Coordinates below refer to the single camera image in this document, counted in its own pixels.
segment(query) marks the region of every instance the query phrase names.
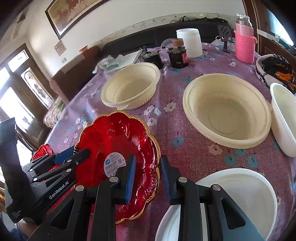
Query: red glass plate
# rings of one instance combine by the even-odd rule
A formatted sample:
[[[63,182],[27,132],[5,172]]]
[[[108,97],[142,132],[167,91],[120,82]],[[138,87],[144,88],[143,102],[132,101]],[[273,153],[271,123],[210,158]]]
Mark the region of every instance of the red glass plate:
[[[50,144],[46,143],[45,145],[41,145],[37,152],[34,153],[32,157],[32,161],[38,159],[39,157],[44,156],[45,154],[53,155],[54,151]]]
[[[129,155],[135,155],[131,200],[128,205],[116,206],[116,223],[136,219],[144,213],[160,185],[160,149],[145,121],[123,111],[101,115],[82,131],[75,148],[91,150],[90,158],[76,168],[77,183],[86,187],[98,185],[108,178],[106,165],[114,160],[110,158],[111,153],[122,155],[125,161]]]

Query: picture frame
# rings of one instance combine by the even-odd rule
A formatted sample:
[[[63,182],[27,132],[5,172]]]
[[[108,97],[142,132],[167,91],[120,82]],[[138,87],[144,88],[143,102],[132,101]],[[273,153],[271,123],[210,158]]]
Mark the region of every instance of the picture frame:
[[[56,50],[59,56],[61,56],[66,51],[66,47],[64,46],[61,40],[56,44],[54,49]]]
[[[77,22],[109,0],[53,0],[45,14],[60,40]]]

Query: white plastic jar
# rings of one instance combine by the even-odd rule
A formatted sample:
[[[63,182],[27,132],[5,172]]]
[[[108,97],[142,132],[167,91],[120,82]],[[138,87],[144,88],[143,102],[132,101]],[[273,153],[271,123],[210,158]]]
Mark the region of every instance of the white plastic jar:
[[[183,39],[188,58],[197,58],[202,55],[202,42],[200,40],[198,29],[184,28],[179,29],[176,32],[177,38]]]

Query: floral tablecloth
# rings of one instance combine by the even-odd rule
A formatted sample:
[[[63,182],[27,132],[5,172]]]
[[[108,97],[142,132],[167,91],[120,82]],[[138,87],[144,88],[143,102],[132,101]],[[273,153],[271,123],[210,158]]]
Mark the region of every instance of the floral tablecloth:
[[[277,240],[295,212],[296,159],[286,156],[277,145],[270,130],[260,145],[250,149],[232,149],[217,145],[200,134],[185,116],[182,97],[193,79],[210,73],[224,73],[240,77],[255,86],[271,102],[269,89],[257,78],[255,65],[240,62],[222,51],[222,45],[204,43],[204,55],[189,59],[184,69],[172,69],[167,54],[161,53],[164,68],[155,95],[145,105],[129,110],[131,115],[144,119],[157,139],[161,154],[166,154],[172,166],[194,182],[207,175],[227,168],[248,168],[261,173],[272,184],[278,201],[277,219],[269,240]],[[99,114],[111,113],[100,93],[107,79],[114,72],[100,71],[64,109],[47,142],[55,152],[76,144],[84,127]],[[152,241],[158,225],[169,208],[163,187],[138,219],[116,226],[119,241]]]

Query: plate label sticker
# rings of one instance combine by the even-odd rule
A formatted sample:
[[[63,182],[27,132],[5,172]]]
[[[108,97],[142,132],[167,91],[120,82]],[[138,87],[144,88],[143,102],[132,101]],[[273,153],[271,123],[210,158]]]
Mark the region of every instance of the plate label sticker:
[[[104,171],[107,177],[115,176],[117,169],[124,166],[126,166],[126,161],[118,152],[110,153],[104,161]]]

